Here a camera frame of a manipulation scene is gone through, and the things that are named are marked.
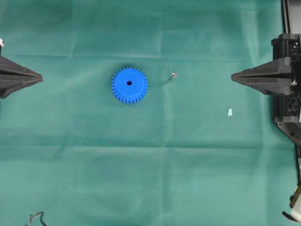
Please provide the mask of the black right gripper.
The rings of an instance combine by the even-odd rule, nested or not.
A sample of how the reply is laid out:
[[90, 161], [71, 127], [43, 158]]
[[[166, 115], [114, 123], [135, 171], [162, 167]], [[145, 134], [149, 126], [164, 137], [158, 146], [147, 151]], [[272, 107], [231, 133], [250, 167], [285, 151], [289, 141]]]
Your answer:
[[[301, 121], [301, 35], [283, 33], [271, 41], [273, 59], [260, 66], [231, 75], [231, 79], [274, 97], [274, 115]], [[259, 78], [280, 76], [281, 78]]]

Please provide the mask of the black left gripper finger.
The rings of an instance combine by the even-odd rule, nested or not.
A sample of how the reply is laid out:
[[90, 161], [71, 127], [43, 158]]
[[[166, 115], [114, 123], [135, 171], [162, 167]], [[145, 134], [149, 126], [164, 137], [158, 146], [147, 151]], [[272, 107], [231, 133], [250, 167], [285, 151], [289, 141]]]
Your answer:
[[9, 75], [29, 76], [43, 79], [42, 75], [31, 69], [21, 66], [3, 56], [0, 56], [0, 73]]
[[42, 82], [43, 77], [4, 74], [0, 76], [0, 97], [7, 98], [11, 93]]

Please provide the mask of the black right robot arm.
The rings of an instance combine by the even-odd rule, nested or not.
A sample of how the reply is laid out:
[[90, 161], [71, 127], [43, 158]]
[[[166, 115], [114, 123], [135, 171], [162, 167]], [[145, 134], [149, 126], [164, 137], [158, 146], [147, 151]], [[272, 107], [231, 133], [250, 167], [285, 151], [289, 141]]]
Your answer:
[[284, 33], [271, 41], [273, 59], [231, 75], [239, 84], [272, 96], [276, 126], [295, 144], [301, 175], [301, 2], [282, 1]]

